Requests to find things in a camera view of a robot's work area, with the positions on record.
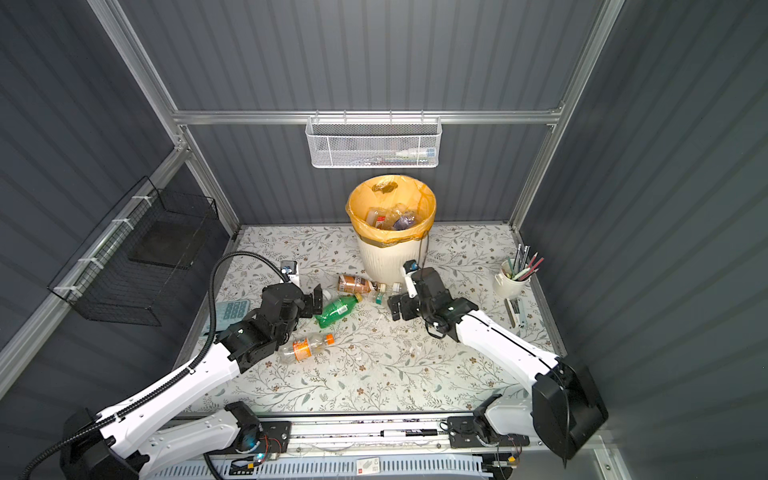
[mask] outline trash can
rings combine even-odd
[[[353,190],[346,212],[371,280],[402,283],[400,267],[406,261],[423,263],[435,207],[435,194],[429,187],[405,175],[374,177]]]

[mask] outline wire basket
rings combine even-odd
[[[317,168],[434,168],[442,124],[306,122],[312,165]]]
[[[71,285],[48,289],[85,319],[159,326],[174,317],[184,277],[218,223],[214,199],[169,190],[152,190],[101,248],[80,259],[81,273]]]

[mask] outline white sticker label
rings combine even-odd
[[[357,461],[357,475],[379,473],[379,457],[361,458]]]

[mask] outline white mesh basket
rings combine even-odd
[[[437,167],[440,120],[354,124],[306,122],[312,165],[318,168]]]

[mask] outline yellow trash bag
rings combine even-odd
[[[435,194],[423,182],[405,175],[382,175],[362,182],[352,191],[346,212],[364,242],[391,247],[409,240],[421,240],[435,222],[436,205]],[[368,223],[372,209],[397,212],[392,221],[399,213],[408,211],[415,214],[415,223],[405,230],[383,230]]]

